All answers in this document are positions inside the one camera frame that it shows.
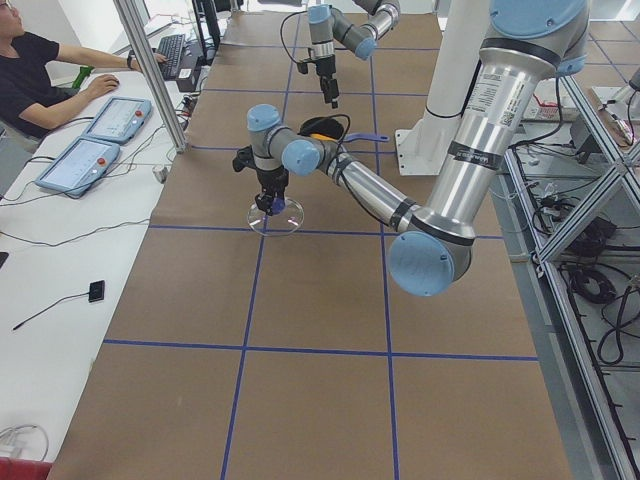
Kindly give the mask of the person's right hand on mouse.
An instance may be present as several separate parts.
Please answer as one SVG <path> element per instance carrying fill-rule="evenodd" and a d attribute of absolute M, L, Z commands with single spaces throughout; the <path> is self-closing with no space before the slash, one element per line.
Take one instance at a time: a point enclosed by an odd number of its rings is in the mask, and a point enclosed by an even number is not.
<path fill-rule="evenodd" d="M 120 85 L 119 79 L 113 74 L 103 74 L 92 80 L 86 88 L 86 93 L 91 98 L 99 98 L 116 90 Z"/>

